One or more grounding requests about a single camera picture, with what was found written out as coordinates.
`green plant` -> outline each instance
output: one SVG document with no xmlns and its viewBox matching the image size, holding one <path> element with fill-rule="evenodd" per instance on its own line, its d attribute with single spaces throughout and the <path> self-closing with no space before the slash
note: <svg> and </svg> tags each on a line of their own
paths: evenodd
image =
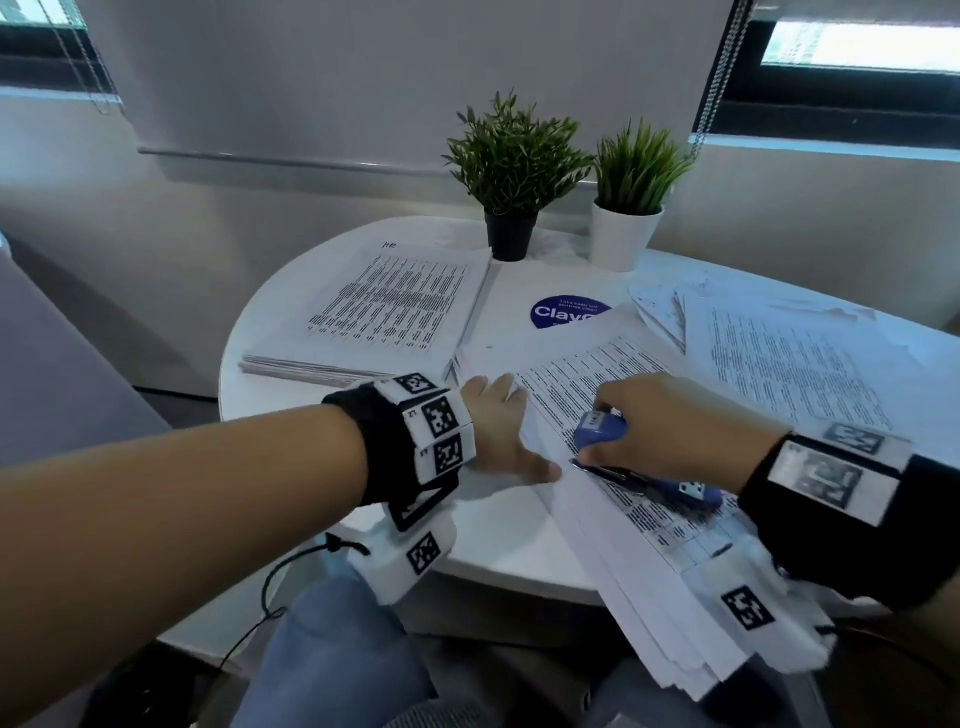
<svg viewBox="0 0 960 728">
<path fill-rule="evenodd" d="M 636 138 L 632 124 L 617 136 L 605 136 L 597 147 L 596 204 L 622 215 L 656 215 L 663 198 L 693 166 L 666 129 L 653 133 L 640 119 Z"/>
<path fill-rule="evenodd" d="M 593 156 L 570 145 L 580 126 L 573 119 L 535 120 L 534 107 L 516 108 L 516 95 L 497 91 L 493 113 L 467 107 L 457 113 L 467 126 L 463 139 L 448 139 L 447 165 L 470 196 L 494 215 L 533 217 L 587 176 Z"/>
</svg>

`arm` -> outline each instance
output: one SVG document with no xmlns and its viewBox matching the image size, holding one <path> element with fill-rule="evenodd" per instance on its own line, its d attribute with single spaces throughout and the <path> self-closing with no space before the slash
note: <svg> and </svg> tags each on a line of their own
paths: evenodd
<svg viewBox="0 0 960 728">
<path fill-rule="evenodd" d="M 554 472 L 519 443 L 525 393 L 507 398 L 511 384 L 465 387 L 477 463 L 543 482 Z M 338 522 L 366 484 L 360 431 L 326 405 L 0 473 L 0 723 Z"/>
<path fill-rule="evenodd" d="M 689 379 L 669 375 L 634 376 L 604 384 L 597 392 L 596 407 L 620 410 L 629 430 L 621 440 L 582 450 L 579 459 L 584 465 L 627 468 L 666 480 L 696 480 L 737 495 L 790 431 Z M 960 487 L 960 473 L 954 471 L 948 478 Z M 778 486 L 757 483 L 756 487 Z M 930 601 L 907 616 L 960 654 L 960 575 L 954 574 Z"/>
</svg>

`black pot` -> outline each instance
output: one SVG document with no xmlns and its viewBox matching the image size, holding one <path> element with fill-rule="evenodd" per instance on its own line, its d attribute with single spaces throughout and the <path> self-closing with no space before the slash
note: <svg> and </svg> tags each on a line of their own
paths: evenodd
<svg viewBox="0 0 960 728">
<path fill-rule="evenodd" d="M 494 215 L 484 210 L 487 221 L 487 242 L 493 248 L 493 259 L 513 263 L 527 256 L 530 247 L 530 235 L 537 224 L 537 215 L 533 217 L 510 217 Z"/>
</svg>

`grey wall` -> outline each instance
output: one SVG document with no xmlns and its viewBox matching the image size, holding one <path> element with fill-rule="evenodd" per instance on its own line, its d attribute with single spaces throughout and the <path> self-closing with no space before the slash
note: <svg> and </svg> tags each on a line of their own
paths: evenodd
<svg viewBox="0 0 960 728">
<path fill-rule="evenodd" d="M 294 256 L 397 215 L 480 218 L 447 177 L 142 157 L 114 110 L 0 95 L 0 229 L 133 383 L 216 394 L 257 287 Z M 709 146 L 654 247 L 933 326 L 960 311 L 960 164 Z M 586 231 L 590 195 L 551 208 Z"/>
</svg>

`hand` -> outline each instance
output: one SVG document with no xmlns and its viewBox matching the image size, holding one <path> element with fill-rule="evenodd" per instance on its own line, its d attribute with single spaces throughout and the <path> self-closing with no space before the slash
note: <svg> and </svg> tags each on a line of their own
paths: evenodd
<svg viewBox="0 0 960 728">
<path fill-rule="evenodd" d="M 504 375 L 489 387 L 485 376 L 475 376 L 460 390 L 473 419 L 477 456 L 470 468 L 479 473 L 519 475 L 530 484 L 553 483 L 560 467 L 520 443 L 520 426 L 527 408 L 527 390 L 512 394 L 513 375 Z"/>
<path fill-rule="evenodd" d="M 739 493 L 789 428 L 667 374 L 600 385 L 594 409 L 615 407 L 629 429 L 621 440 L 581 450 L 583 465 L 626 468 L 663 480 L 696 480 Z"/>
</svg>

